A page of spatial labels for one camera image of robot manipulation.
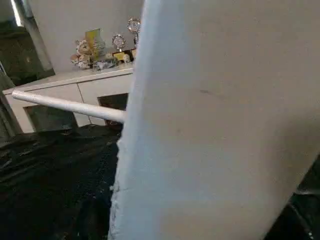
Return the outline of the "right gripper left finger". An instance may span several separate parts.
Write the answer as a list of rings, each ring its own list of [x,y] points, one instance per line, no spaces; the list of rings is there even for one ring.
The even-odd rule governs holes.
[[[115,142],[103,145],[87,161],[81,178],[81,199],[64,240],[106,240],[110,229],[111,197],[118,163]]]

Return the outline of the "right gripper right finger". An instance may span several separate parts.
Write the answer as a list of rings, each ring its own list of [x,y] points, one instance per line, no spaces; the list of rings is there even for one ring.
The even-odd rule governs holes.
[[[268,240],[320,238],[320,161],[317,159],[276,219]]]

